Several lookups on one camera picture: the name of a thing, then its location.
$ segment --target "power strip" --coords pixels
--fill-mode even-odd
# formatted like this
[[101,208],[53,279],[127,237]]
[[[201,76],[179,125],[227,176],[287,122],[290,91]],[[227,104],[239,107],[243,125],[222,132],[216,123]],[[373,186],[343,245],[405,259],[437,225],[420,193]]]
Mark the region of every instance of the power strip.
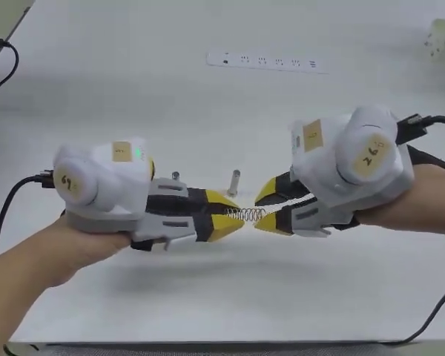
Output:
[[285,72],[327,74],[315,60],[296,57],[269,57],[256,53],[210,52],[206,56],[208,65],[217,67],[236,67],[265,70],[283,70]]

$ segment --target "screw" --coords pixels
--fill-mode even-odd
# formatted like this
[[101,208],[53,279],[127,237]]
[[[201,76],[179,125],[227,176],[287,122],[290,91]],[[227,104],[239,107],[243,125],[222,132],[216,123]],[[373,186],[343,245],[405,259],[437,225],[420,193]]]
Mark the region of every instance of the screw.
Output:
[[237,186],[239,185],[240,171],[235,169],[232,172],[231,184],[229,185],[229,189],[227,194],[234,198],[237,195]]

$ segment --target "tan paper label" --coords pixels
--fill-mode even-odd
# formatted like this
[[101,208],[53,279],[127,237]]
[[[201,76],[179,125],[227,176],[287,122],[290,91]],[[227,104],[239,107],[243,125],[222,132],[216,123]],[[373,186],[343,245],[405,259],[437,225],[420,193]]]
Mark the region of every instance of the tan paper label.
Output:
[[311,124],[303,126],[303,146],[305,152],[323,147],[323,133],[321,132],[321,120],[315,120]]
[[373,175],[380,167],[388,152],[392,149],[390,142],[374,133],[353,164],[353,170],[364,178]]
[[67,191],[74,199],[81,196],[82,184],[81,182],[69,174],[65,169],[58,169],[53,173],[53,181],[56,189]]
[[132,145],[130,142],[112,142],[112,160],[114,162],[132,162]]

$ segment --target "black cable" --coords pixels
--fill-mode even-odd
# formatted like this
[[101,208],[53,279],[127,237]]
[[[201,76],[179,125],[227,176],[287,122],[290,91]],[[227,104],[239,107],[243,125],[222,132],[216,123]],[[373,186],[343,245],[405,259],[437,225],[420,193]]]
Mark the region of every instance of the black cable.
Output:
[[3,352],[4,352],[7,356],[18,356],[18,355],[16,355],[16,354],[12,353],[12,352],[10,351],[10,349],[8,348],[7,345],[3,345]]
[[13,76],[13,74],[15,74],[15,72],[18,68],[19,62],[20,62],[20,55],[19,55],[17,49],[15,48],[15,46],[13,46],[11,43],[9,43],[3,39],[0,39],[0,48],[2,48],[2,47],[10,48],[13,51],[13,54],[15,55],[15,64],[13,65],[13,68],[8,73],[8,75],[0,81],[0,87],[3,84],[5,84],[6,82],[8,82],[8,80]]
[[[416,138],[419,136],[423,136],[426,134],[426,128],[429,126],[432,126],[436,123],[445,124],[445,116],[425,116],[421,117],[419,115],[412,115],[408,117],[407,119],[403,120],[402,123],[405,123],[405,125],[402,127],[405,129],[403,131],[403,134],[406,134],[406,136],[410,136],[410,138]],[[445,294],[440,298],[438,303],[435,305],[432,312],[429,314],[423,325],[417,330],[415,333],[410,335],[409,337],[403,339],[403,340],[396,340],[396,341],[386,341],[382,342],[380,344],[385,346],[402,346],[406,345],[407,343],[410,343],[415,338],[417,338],[419,335],[421,335],[425,330],[429,327],[430,323],[435,319],[440,309],[445,304]]]
[[0,234],[1,234],[1,228],[3,226],[3,222],[5,220],[5,216],[7,215],[8,208],[10,207],[10,204],[16,194],[16,192],[25,184],[32,183],[32,182],[40,182],[41,177],[39,175],[31,176],[24,178],[20,180],[18,183],[16,183],[13,188],[10,190],[10,193],[7,195],[7,199],[5,199],[5,202],[3,204],[3,207],[0,211]]
[[13,188],[11,188],[10,193],[8,193],[7,199],[5,199],[3,207],[1,208],[1,211],[0,211],[0,234],[1,234],[1,228],[3,227],[3,222],[5,220],[5,216],[7,215],[7,212],[8,212],[8,208],[10,207],[10,204],[11,204],[16,192],[23,185],[31,183],[31,182],[41,183],[43,188],[54,188],[53,171],[44,171],[44,172],[37,174],[35,176],[24,178],[24,179],[20,180],[18,183],[16,183],[13,186]]
[[423,126],[428,128],[433,124],[445,124],[445,116],[427,116],[422,119]]
[[[423,129],[425,129],[425,128],[427,128],[427,127],[429,127],[429,126],[431,126],[431,125],[433,125],[435,123],[445,124],[445,116],[426,116],[424,118],[418,118],[416,116],[412,116],[412,117],[407,118],[406,120],[403,120],[403,122],[405,123],[406,126],[411,125],[412,127],[416,127],[416,128],[419,128],[419,126],[421,126]],[[409,134],[409,128],[406,128],[406,134]],[[0,212],[0,232],[1,232],[1,227],[3,226],[5,215],[7,213],[7,210],[9,208],[10,204],[11,204],[11,201],[12,201],[13,197],[15,196],[16,192],[23,185],[25,185],[25,184],[27,184],[29,182],[40,182],[42,184],[43,188],[54,188],[54,184],[53,184],[53,171],[45,171],[45,172],[41,173],[40,175],[36,175],[36,176],[32,176],[32,177],[28,177],[28,178],[22,179],[20,182],[18,182],[12,188],[12,190],[8,194],[7,199],[5,200],[4,206],[3,206],[3,208],[1,209],[1,212]],[[425,330],[429,327],[430,323],[435,319],[435,317],[437,316],[437,314],[440,311],[440,309],[444,306],[444,304],[445,304],[445,294],[442,296],[442,298],[435,305],[434,309],[429,314],[429,316],[427,317],[427,319],[425,320],[423,325],[419,328],[419,330],[417,330],[412,335],[410,335],[409,337],[407,337],[407,338],[405,338],[403,340],[386,341],[386,342],[381,342],[379,344],[385,345],[385,346],[402,346],[402,345],[405,345],[407,343],[412,342],[415,338],[417,338],[419,335],[421,335],[423,332],[425,332]]]

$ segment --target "metal spring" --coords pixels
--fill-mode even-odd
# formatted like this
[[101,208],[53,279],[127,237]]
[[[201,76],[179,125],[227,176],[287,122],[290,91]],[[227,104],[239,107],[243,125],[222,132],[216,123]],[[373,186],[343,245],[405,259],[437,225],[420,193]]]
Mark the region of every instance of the metal spring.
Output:
[[264,208],[228,208],[225,214],[243,221],[259,221],[267,212]]

